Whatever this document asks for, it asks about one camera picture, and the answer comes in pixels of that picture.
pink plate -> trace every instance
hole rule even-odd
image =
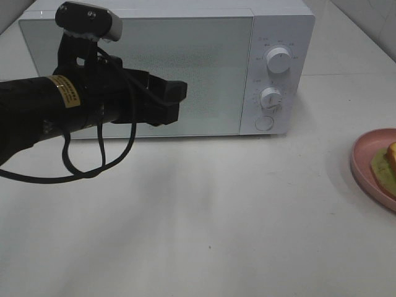
[[[373,198],[396,211],[396,200],[381,191],[371,173],[370,162],[383,147],[396,142],[396,129],[379,129],[363,134],[355,142],[351,154],[351,169],[358,184]]]

timer knob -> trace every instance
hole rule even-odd
[[[269,87],[261,92],[260,104],[263,108],[269,108],[282,102],[282,94],[277,88]]]
[[[287,48],[273,48],[267,53],[266,63],[272,73],[283,73],[290,68],[291,53]]]

yellow label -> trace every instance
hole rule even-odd
[[[58,88],[66,108],[81,105],[79,94],[67,77],[64,77],[63,75],[51,75],[47,76],[47,78],[49,78]]]

white wall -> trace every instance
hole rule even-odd
[[[34,0],[0,0],[0,34],[33,2]]]
[[[332,0],[332,2],[396,61],[396,0]]]

microwave control panel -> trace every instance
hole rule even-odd
[[[240,134],[288,130],[313,25],[313,15],[254,17]]]

